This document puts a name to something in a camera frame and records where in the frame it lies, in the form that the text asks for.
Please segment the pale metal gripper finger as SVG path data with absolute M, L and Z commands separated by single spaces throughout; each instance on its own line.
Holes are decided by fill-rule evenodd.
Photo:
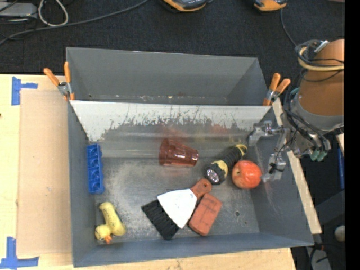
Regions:
M 265 174 L 261 176 L 264 183 L 280 180 L 285 170 L 286 162 L 281 154 L 271 154 L 268 163 L 268 169 Z
M 263 137 L 272 137 L 283 134 L 283 126 L 273 126 L 272 121 L 264 121 L 263 123 L 254 124 L 253 131 L 248 138 L 248 145 L 253 147 Z

